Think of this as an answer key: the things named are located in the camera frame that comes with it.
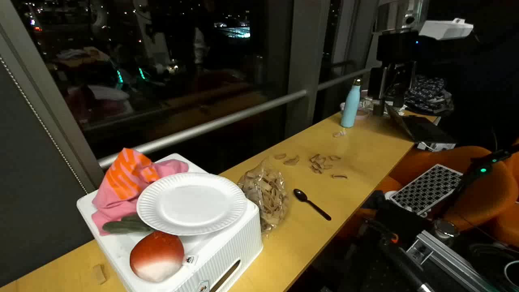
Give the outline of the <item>black white calibration board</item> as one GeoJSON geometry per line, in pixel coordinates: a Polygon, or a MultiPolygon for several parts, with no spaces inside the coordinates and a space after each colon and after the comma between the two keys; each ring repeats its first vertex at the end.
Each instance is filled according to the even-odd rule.
{"type": "Polygon", "coordinates": [[[461,171],[435,163],[398,189],[391,200],[406,210],[427,217],[439,202],[456,189],[461,176],[461,171]]]}

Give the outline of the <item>tan rubber band pile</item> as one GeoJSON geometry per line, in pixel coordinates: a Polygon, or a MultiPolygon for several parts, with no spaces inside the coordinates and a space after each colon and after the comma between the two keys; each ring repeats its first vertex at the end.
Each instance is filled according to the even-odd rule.
{"type": "Polygon", "coordinates": [[[309,158],[310,168],[315,173],[325,173],[327,170],[333,168],[340,160],[341,157],[333,153],[315,153],[309,158]]]}

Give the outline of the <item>white paper plate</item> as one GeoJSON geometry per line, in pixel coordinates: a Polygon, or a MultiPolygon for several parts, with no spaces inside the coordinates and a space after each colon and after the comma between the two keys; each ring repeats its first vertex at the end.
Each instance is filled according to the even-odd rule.
{"type": "Polygon", "coordinates": [[[239,222],[247,212],[244,191],[229,178],[203,171],[160,178],[143,189],[137,213],[173,235],[207,235],[239,222]]]}

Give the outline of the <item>green cucumber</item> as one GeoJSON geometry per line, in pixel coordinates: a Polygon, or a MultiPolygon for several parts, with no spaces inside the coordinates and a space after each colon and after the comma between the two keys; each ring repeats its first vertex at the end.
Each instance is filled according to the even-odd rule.
{"type": "Polygon", "coordinates": [[[124,217],[121,220],[108,222],[103,228],[109,233],[143,231],[147,225],[138,217],[124,217]]]}

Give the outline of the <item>white box on stand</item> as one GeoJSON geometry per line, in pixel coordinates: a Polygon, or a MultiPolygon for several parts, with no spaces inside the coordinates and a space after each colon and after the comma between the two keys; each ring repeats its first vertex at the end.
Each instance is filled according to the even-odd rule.
{"type": "Polygon", "coordinates": [[[437,40],[463,38],[474,30],[474,25],[463,17],[451,20],[427,19],[421,29],[421,35],[437,40]]]}

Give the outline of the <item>pink cloth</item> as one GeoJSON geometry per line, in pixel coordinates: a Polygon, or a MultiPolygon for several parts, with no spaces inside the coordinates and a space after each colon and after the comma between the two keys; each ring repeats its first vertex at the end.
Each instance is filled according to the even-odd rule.
{"type": "MultiPolygon", "coordinates": [[[[164,178],[168,175],[176,175],[176,173],[184,173],[189,170],[189,163],[182,160],[166,160],[155,163],[155,168],[160,171],[160,178],[164,178]]],[[[93,204],[96,207],[96,212],[91,215],[95,220],[96,226],[100,228],[101,233],[106,233],[103,228],[104,223],[121,220],[127,215],[132,215],[137,212],[137,199],[138,196],[132,199],[121,199],[116,191],[108,184],[108,179],[104,176],[93,204]]]]}

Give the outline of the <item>patterned black white cloth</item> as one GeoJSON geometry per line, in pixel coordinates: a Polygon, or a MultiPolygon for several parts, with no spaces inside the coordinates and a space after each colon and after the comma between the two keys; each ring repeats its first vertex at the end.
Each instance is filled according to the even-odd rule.
{"type": "Polygon", "coordinates": [[[404,92],[404,103],[409,108],[445,115],[455,110],[453,93],[447,89],[443,77],[416,74],[409,89],[404,92]]]}

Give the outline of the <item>light blue water bottle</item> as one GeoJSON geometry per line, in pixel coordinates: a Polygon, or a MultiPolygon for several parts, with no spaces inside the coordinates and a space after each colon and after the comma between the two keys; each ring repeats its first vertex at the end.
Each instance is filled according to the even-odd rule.
{"type": "Polygon", "coordinates": [[[348,93],[344,110],[343,110],[341,124],[344,127],[351,127],[356,123],[357,110],[359,110],[359,103],[361,103],[361,92],[362,92],[362,80],[356,79],[353,82],[349,93],[348,93]]]}

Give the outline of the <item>red apple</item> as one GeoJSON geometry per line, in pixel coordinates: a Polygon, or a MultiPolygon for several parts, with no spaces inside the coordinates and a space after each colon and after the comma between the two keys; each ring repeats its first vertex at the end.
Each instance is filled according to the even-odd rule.
{"type": "Polygon", "coordinates": [[[132,270],[148,282],[169,278],[184,265],[184,259],[182,239],[164,231],[151,231],[130,251],[132,270]]]}

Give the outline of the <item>aluminium frame rail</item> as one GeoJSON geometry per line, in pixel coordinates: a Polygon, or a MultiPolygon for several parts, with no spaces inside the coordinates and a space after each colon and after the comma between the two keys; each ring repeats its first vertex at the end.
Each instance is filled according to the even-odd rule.
{"type": "Polygon", "coordinates": [[[427,230],[416,236],[416,241],[408,248],[408,254],[427,272],[437,273],[443,282],[464,292],[494,290],[494,285],[468,259],[427,230]]]}

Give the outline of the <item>clear bag of rubber bands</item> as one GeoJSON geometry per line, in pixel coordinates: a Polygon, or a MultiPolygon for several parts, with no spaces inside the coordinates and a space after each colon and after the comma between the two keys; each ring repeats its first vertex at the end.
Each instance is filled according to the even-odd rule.
{"type": "Polygon", "coordinates": [[[239,186],[258,205],[263,231],[275,230],[284,222],[289,212],[289,196],[284,176],[273,158],[265,158],[247,170],[241,176],[239,186]]]}

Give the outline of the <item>black laptop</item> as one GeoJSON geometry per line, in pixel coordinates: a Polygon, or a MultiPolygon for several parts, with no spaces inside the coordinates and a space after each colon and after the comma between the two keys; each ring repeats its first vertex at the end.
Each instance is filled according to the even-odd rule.
{"type": "Polygon", "coordinates": [[[419,115],[403,115],[396,106],[387,105],[391,119],[416,142],[422,150],[448,150],[458,140],[440,129],[434,121],[419,115]]]}

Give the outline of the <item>black plastic spoon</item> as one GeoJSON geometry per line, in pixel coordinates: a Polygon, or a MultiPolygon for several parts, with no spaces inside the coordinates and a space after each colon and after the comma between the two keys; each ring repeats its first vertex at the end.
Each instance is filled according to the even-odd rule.
{"type": "Polygon", "coordinates": [[[301,188],[294,188],[294,194],[299,200],[310,204],[318,213],[322,213],[327,220],[331,220],[331,215],[323,210],[318,204],[315,204],[306,191],[302,191],[301,188]]]}

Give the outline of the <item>metal window railing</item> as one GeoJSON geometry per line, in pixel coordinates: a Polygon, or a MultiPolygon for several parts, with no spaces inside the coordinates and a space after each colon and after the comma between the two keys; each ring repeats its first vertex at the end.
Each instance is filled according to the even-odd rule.
{"type": "Polygon", "coordinates": [[[288,106],[286,127],[289,132],[296,132],[297,129],[309,126],[312,123],[315,116],[315,105],[317,105],[317,97],[320,90],[335,87],[354,77],[361,77],[369,71],[370,67],[364,67],[348,74],[341,74],[335,79],[330,79],[320,84],[310,84],[306,89],[281,95],[278,98],[258,103],[255,106],[244,108],[241,111],[233,111],[229,115],[223,115],[215,119],[203,119],[198,124],[189,124],[187,119],[181,116],[174,116],[173,132],[160,136],[156,131],[155,139],[138,144],[137,150],[143,153],[153,153],[166,147],[171,147],[174,144],[198,137],[210,131],[229,126],[233,123],[247,119],[254,115],[270,111],[283,105],[288,106]]]}

